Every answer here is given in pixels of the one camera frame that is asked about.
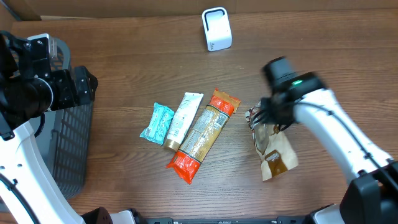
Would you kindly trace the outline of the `beige nut snack pouch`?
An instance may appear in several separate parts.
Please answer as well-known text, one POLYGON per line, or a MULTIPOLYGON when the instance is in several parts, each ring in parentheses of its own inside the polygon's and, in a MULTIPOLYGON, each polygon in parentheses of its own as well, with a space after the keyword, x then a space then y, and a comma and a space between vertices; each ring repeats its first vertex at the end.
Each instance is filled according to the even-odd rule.
POLYGON ((261 160, 262 181, 267 181, 299 164, 299 159, 283 131, 276 124, 257 123, 254 118, 261 110, 261 102, 245 112, 254 146, 261 160))

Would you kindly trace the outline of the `orange noodle packet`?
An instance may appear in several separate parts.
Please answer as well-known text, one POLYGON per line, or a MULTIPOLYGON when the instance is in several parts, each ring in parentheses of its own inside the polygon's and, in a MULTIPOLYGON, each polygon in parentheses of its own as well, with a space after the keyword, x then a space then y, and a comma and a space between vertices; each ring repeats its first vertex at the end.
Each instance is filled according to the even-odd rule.
POLYGON ((167 167, 173 168, 181 179, 191 184, 201 163, 240 103, 238 98, 215 90, 167 167))

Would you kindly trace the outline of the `white cream tube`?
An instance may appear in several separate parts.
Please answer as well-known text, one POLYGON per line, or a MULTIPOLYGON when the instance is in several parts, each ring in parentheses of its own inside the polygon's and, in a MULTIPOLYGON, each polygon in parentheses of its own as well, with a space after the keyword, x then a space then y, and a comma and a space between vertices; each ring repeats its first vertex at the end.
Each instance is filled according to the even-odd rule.
POLYGON ((164 148, 177 151, 183 143, 185 136, 193 122, 204 94, 186 92, 174 114, 169 127, 164 148))

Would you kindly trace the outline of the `teal wipes packet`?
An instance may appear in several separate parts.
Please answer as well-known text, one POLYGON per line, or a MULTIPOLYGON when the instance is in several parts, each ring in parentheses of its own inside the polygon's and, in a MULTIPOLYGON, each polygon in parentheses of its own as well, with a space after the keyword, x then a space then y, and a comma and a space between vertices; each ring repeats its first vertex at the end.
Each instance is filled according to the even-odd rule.
POLYGON ((175 112, 169 107, 154 103, 154 110, 149 123, 140 137, 156 144, 163 145, 175 112))

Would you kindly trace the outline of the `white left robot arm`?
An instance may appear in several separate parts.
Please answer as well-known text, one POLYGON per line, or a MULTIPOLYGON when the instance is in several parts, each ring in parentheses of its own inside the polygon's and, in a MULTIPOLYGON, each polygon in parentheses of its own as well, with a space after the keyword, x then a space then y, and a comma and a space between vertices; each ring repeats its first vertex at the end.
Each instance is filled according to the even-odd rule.
POLYGON ((137 223, 127 209, 77 214, 98 81, 70 65, 66 43, 48 34, 1 32, 1 201, 18 223, 137 223))

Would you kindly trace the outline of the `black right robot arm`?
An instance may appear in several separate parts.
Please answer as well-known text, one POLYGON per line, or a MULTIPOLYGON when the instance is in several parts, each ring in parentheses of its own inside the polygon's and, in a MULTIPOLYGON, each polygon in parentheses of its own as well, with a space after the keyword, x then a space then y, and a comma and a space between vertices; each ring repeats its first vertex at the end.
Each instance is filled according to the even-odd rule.
POLYGON ((298 223, 397 223, 397 161, 357 127, 316 73, 298 75, 285 57, 271 60, 262 71, 272 94, 262 98, 254 122, 282 130, 305 125, 348 183, 339 204, 299 217, 298 223))

